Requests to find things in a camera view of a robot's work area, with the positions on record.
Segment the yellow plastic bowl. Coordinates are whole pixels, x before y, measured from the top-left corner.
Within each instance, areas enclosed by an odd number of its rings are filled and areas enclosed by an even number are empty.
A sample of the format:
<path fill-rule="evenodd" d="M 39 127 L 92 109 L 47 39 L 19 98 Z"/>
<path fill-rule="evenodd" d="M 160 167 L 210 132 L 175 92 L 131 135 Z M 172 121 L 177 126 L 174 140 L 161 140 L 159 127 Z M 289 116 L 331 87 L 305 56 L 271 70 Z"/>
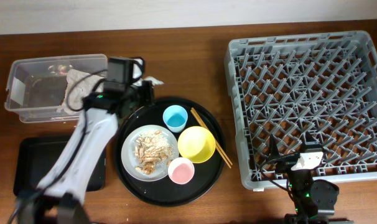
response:
<path fill-rule="evenodd" d="M 192 158 L 200 150 L 199 148 L 199 130 L 200 126 L 192 126 L 180 134 L 178 138 L 178 150 L 182 157 L 189 159 L 191 162 Z"/>

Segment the white napkin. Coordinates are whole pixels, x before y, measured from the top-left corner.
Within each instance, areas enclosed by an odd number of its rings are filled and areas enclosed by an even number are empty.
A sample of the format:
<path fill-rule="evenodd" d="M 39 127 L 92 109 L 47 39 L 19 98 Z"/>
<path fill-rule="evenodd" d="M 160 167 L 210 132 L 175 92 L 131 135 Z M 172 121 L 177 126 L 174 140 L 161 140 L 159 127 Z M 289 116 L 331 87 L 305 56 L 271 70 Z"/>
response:
<path fill-rule="evenodd" d="M 72 111 L 68 108 L 66 99 L 68 98 L 68 104 L 72 109 L 80 109 L 83 106 L 82 98 L 88 96 L 95 84 L 104 78 L 102 75 L 92 75 L 91 77 L 88 77 L 80 82 L 75 88 L 72 88 L 76 82 L 88 75 L 89 73 L 81 72 L 75 69 L 68 71 L 65 97 L 62 101 L 61 108 L 57 109 L 58 113 L 66 112 L 66 114 L 69 115 L 76 114 L 76 111 Z"/>

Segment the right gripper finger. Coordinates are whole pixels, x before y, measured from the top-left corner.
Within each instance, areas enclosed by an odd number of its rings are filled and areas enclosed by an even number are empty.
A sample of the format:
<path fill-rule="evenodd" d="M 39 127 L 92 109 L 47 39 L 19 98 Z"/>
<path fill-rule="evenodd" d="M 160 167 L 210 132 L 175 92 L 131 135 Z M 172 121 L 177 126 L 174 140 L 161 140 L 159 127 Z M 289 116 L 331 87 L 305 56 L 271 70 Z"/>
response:
<path fill-rule="evenodd" d="M 301 153 L 307 153 L 307 152 L 320 152 L 321 151 L 321 145 L 319 142 L 309 133 L 304 133 L 304 140 L 300 146 L 300 152 Z"/>
<path fill-rule="evenodd" d="M 268 156 L 268 159 L 276 159 L 278 157 L 280 157 L 280 154 L 279 154 L 279 151 L 278 151 L 278 147 L 277 147 L 275 137 L 272 134 L 272 135 L 270 135 L 270 138 L 269 138 L 269 156 Z"/>

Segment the gold snack wrapper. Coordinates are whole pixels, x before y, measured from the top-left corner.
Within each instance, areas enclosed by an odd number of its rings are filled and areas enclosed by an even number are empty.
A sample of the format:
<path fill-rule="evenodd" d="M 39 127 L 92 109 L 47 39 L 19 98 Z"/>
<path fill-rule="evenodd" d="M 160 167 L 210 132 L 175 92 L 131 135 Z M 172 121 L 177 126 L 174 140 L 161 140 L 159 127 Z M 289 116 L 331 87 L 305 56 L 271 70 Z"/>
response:
<path fill-rule="evenodd" d="M 160 81 L 160 80 L 158 80 L 158 79 L 156 79 L 152 76 L 148 76 L 148 77 L 145 77 L 145 78 L 140 78 L 137 82 L 134 83 L 134 85 L 141 86 L 144 81 L 151 82 L 153 86 L 164 84 L 164 82 L 162 82 L 162 81 Z"/>

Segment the blue plastic cup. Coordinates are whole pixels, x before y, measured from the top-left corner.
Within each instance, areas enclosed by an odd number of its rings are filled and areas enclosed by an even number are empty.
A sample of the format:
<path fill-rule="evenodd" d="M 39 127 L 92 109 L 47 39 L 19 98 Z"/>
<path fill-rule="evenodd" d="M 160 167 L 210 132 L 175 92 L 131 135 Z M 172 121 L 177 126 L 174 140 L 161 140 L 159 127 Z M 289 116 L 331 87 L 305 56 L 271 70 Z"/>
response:
<path fill-rule="evenodd" d="M 162 119 L 170 131 L 179 133 L 184 130 L 188 120 L 188 113 L 182 106 L 171 105 L 164 110 Z"/>

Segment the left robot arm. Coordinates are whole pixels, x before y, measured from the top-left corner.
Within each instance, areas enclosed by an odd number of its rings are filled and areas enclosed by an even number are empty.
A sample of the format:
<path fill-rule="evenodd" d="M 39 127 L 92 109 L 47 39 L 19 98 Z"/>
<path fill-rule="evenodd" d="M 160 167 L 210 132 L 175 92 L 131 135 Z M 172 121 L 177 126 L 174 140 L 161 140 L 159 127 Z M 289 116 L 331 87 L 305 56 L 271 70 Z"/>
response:
<path fill-rule="evenodd" d="M 89 223 L 83 208 L 90 177 L 119 119 L 154 102 L 154 87 L 143 80 L 141 57 L 111 57 L 97 81 L 81 99 L 77 126 L 54 166 L 36 188 L 20 194 L 9 223 Z"/>

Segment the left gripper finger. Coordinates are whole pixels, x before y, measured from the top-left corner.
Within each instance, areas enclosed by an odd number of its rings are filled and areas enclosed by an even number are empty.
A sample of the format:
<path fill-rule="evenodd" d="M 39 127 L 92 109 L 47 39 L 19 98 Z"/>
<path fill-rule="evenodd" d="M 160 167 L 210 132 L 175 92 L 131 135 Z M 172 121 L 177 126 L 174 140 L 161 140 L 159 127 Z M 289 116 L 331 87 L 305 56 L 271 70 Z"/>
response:
<path fill-rule="evenodd" d="M 124 118 L 138 108 L 142 107 L 145 102 L 145 96 L 142 91 L 129 90 L 126 92 L 119 101 L 117 108 L 117 116 Z"/>
<path fill-rule="evenodd" d="M 140 86 L 141 104 L 143 106 L 152 105 L 154 103 L 154 87 L 151 81 L 143 81 Z"/>

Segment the pink plastic cup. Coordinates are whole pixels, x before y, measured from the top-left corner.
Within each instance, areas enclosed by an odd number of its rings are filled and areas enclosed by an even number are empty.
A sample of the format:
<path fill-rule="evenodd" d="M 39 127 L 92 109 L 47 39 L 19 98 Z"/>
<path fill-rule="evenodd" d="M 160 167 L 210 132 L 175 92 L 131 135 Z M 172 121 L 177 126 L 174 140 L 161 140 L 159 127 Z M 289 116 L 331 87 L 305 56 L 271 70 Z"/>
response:
<path fill-rule="evenodd" d="M 170 180 L 179 185 L 189 183 L 194 177 L 195 168 L 193 163 L 184 157 L 174 159 L 168 167 Z"/>

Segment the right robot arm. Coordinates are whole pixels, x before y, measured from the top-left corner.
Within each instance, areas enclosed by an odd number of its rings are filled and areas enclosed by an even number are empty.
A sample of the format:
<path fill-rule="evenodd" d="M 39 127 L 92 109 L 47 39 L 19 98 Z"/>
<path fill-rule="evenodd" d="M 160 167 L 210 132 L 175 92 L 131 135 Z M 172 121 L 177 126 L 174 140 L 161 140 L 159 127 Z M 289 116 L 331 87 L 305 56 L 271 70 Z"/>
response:
<path fill-rule="evenodd" d="M 315 180 L 312 171 L 322 163 L 325 148 L 310 134 L 304 134 L 297 152 L 282 155 L 274 136 L 270 136 L 269 155 L 263 165 L 275 165 L 275 173 L 287 175 L 286 186 L 295 205 L 295 214 L 285 215 L 284 223 L 331 223 L 339 187 L 327 180 Z"/>

